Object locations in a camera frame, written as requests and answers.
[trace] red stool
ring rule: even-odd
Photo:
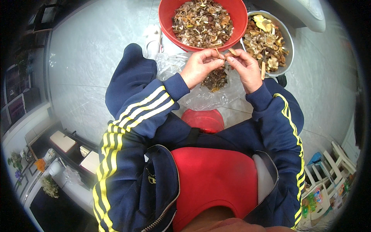
[[[200,128],[201,133],[215,134],[224,130],[224,121],[218,110],[194,111],[187,109],[181,119],[190,127]]]

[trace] red shirt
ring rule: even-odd
[[[175,232],[214,206],[228,207],[241,219],[257,206],[257,171],[247,155],[198,147],[183,147],[171,153],[180,179]]]

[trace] black strap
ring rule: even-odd
[[[186,142],[186,147],[192,147],[196,144],[197,142],[197,139],[198,139],[198,135],[200,133],[200,129],[197,128],[197,127],[192,127],[191,128],[191,131],[189,132],[188,134],[188,137],[187,137],[187,142]]]

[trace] jacket cuff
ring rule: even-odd
[[[255,111],[265,110],[271,100],[273,99],[272,95],[268,91],[265,83],[263,82],[262,86],[251,94],[246,94],[246,100],[251,103]]]
[[[175,73],[174,76],[171,76],[162,83],[165,86],[166,92],[174,101],[177,101],[184,95],[190,93],[188,86],[185,84],[179,73]]]

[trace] yellow and white stripe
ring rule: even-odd
[[[283,110],[281,111],[281,113],[289,120],[290,125],[291,125],[291,127],[293,129],[292,134],[296,138],[296,144],[298,146],[300,146],[299,157],[301,159],[301,169],[300,169],[300,172],[296,175],[297,186],[298,186],[298,194],[296,196],[296,199],[298,200],[300,207],[299,207],[298,211],[295,213],[295,219],[296,219],[295,220],[295,225],[291,228],[291,229],[295,229],[296,228],[296,225],[299,223],[299,221],[300,221],[300,219],[302,217],[302,215],[301,215],[301,212],[302,212],[302,208],[301,208],[301,191],[304,188],[303,182],[304,182],[304,179],[305,179],[304,158],[303,158],[303,154],[304,154],[304,152],[303,152],[303,144],[301,142],[300,137],[298,136],[298,130],[297,130],[295,124],[291,120],[291,112],[290,112],[290,108],[289,108],[289,103],[287,102],[286,98],[284,96],[282,96],[281,94],[274,94],[273,97],[274,98],[280,97],[285,102],[285,107],[283,108]]]
[[[126,108],[126,110],[120,115],[118,120],[115,120],[108,125],[108,132],[103,135],[102,154],[105,156],[105,158],[103,159],[102,163],[97,168],[96,174],[97,174],[99,182],[93,188],[93,198],[94,198],[94,205],[95,205],[94,214],[95,214],[96,219],[99,222],[100,232],[105,231],[101,226],[101,220],[103,220],[105,224],[108,226],[108,231],[116,232],[116,230],[112,228],[113,222],[108,216],[108,211],[111,209],[111,206],[107,198],[106,180],[107,178],[112,176],[117,171],[116,156],[117,156],[117,152],[122,150],[123,139],[125,139],[123,138],[123,136],[125,132],[129,133],[132,128],[136,127],[143,120],[148,119],[170,108],[174,104],[174,101],[170,98],[169,94],[165,92],[162,96],[160,96],[156,101],[154,101],[150,105],[137,108],[130,115],[128,114],[134,107],[142,106],[144,104],[151,102],[154,98],[156,98],[161,93],[161,91],[164,91],[164,90],[165,90],[165,87],[160,86],[152,94],[146,97],[144,100],[138,103],[129,105]],[[169,102],[167,102],[163,106],[156,109],[156,107],[164,103],[167,99],[169,99]],[[146,110],[152,110],[152,111],[149,111],[148,113],[140,116],[137,120],[129,124],[126,128],[124,127],[127,122],[129,122],[130,120],[134,120],[134,118],[137,115],[139,115],[140,113]],[[108,160],[111,160],[111,167],[112,167],[111,172],[108,166]],[[101,192],[100,196],[98,195],[98,192],[96,190],[97,185],[99,185],[99,188],[100,188],[100,192]],[[102,201],[105,210],[103,210],[101,206],[99,205],[99,200]]]

